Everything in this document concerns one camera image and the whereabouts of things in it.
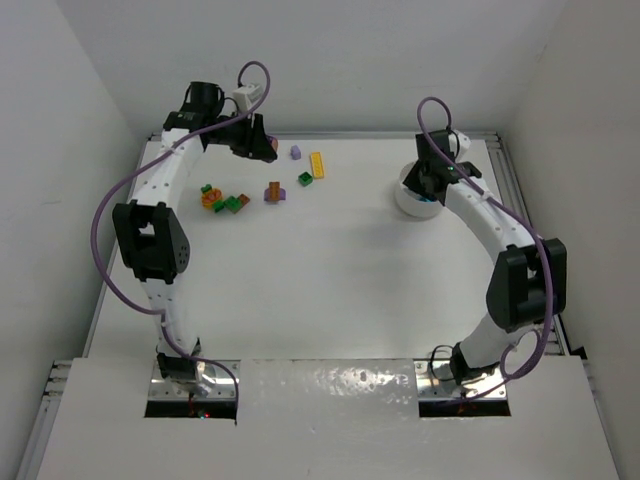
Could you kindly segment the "purple lego plate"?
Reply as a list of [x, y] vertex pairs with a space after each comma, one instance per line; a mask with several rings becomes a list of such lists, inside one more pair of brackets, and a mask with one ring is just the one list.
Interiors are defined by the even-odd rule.
[[273, 137], [273, 136], [269, 136], [268, 139], [269, 139], [271, 147], [275, 151], [277, 151], [278, 150], [278, 145], [279, 145], [278, 139], [276, 137]]

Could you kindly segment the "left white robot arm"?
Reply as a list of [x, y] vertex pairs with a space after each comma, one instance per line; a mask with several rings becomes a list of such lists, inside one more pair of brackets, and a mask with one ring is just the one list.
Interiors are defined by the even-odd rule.
[[126, 203], [118, 203], [112, 220], [123, 263], [140, 281], [157, 315], [156, 358], [163, 378], [197, 385], [205, 363], [200, 340], [191, 331], [178, 299], [180, 277], [191, 247], [177, 208], [196, 163], [211, 144], [224, 145], [241, 158], [271, 163], [276, 149], [266, 134], [257, 107], [268, 90], [259, 84], [239, 85], [232, 93], [238, 111], [223, 112], [225, 95], [213, 83], [193, 82], [181, 108], [171, 112], [161, 134], [161, 162]]

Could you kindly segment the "small lavender lego brick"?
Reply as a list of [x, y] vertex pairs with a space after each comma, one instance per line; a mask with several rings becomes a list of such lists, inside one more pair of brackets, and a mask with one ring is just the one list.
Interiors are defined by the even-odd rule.
[[289, 150], [290, 158], [293, 160], [299, 160], [302, 156], [301, 150], [297, 145], [293, 145]]

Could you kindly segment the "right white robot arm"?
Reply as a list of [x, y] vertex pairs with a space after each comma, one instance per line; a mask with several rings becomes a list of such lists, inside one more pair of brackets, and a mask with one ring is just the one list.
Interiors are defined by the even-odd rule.
[[417, 160], [402, 180], [411, 194], [438, 204], [462, 220], [493, 263], [487, 312], [452, 349], [450, 378], [457, 384], [503, 369], [508, 353], [529, 332], [534, 353], [512, 373], [528, 374], [545, 352], [553, 318], [566, 306], [567, 250], [542, 239], [490, 191], [480, 170], [463, 160], [468, 138], [455, 130], [415, 137]]

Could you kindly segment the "dark green lego brick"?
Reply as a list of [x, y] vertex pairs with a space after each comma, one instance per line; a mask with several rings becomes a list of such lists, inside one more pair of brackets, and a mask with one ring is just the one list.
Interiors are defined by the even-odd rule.
[[298, 176], [298, 182], [303, 187], [310, 185], [313, 182], [313, 180], [314, 178], [309, 172], [303, 172]]

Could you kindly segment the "brown and purple lego stack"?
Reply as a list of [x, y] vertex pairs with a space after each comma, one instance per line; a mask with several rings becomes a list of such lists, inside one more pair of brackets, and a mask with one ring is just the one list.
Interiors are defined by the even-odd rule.
[[272, 181], [265, 189], [263, 200], [266, 203], [279, 203], [286, 199], [286, 190], [281, 186], [279, 181]]

